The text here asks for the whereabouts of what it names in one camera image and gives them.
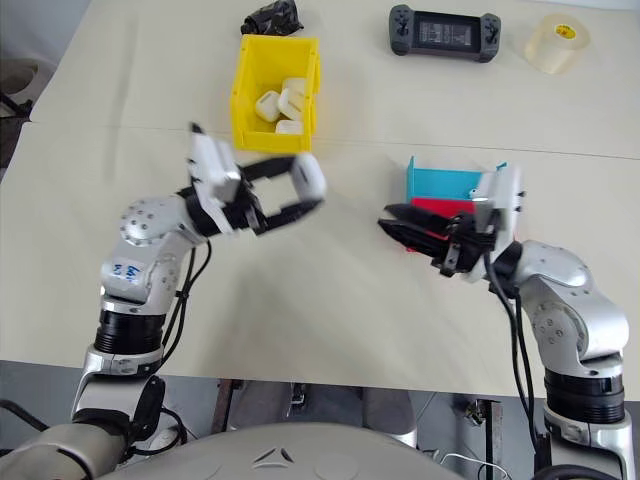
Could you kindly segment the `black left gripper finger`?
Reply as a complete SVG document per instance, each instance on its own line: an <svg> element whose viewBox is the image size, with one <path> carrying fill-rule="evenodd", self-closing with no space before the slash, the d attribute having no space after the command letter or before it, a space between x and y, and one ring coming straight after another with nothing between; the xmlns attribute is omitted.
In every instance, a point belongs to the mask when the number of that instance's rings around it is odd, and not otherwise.
<svg viewBox="0 0 640 480"><path fill-rule="evenodd" d="M316 209L322 200L303 200L282 207L278 213L264 216L260 223L259 233L264 234L291 223L295 223Z"/></svg>
<svg viewBox="0 0 640 480"><path fill-rule="evenodd" d="M243 178L247 182L263 178L274 178L288 174L295 162L295 155L275 156L240 167Z"/></svg>

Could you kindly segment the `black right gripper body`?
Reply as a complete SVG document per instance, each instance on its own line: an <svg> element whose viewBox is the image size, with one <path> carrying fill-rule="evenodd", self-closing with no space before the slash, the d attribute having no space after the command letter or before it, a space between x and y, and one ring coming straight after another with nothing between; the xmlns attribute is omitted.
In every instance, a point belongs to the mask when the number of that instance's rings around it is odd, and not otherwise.
<svg viewBox="0 0 640 480"><path fill-rule="evenodd" d="M444 252L431 261L431 265L446 277L470 273L484 254L495 248L494 222L478 231L475 216L467 212L450 219L447 233Z"/></svg>

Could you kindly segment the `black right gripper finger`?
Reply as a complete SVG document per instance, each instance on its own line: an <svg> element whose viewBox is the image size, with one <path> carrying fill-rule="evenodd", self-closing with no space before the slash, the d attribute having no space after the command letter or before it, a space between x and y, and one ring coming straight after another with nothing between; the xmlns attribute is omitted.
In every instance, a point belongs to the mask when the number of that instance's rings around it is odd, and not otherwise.
<svg viewBox="0 0 640 480"><path fill-rule="evenodd" d="M384 210L392 215L392 219L383 219L383 227L447 229L452 222L449 217L438 215L430 210L424 210L411 204L390 204Z"/></svg>
<svg viewBox="0 0 640 480"><path fill-rule="evenodd" d="M448 251L445 240L404 221L380 219L378 225L390 238L411 251L427 256L443 256Z"/></svg>

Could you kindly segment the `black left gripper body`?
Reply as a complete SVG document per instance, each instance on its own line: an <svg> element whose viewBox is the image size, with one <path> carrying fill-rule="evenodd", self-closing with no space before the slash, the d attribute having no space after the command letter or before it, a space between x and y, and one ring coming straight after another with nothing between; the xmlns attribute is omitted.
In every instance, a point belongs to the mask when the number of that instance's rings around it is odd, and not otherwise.
<svg viewBox="0 0 640 480"><path fill-rule="evenodd" d="M226 179L218 192L218 200L223 219L218 229L223 234L236 230L252 230L256 235L266 231L266 217L261 210L258 197L253 193L252 185L241 174Z"/></svg>

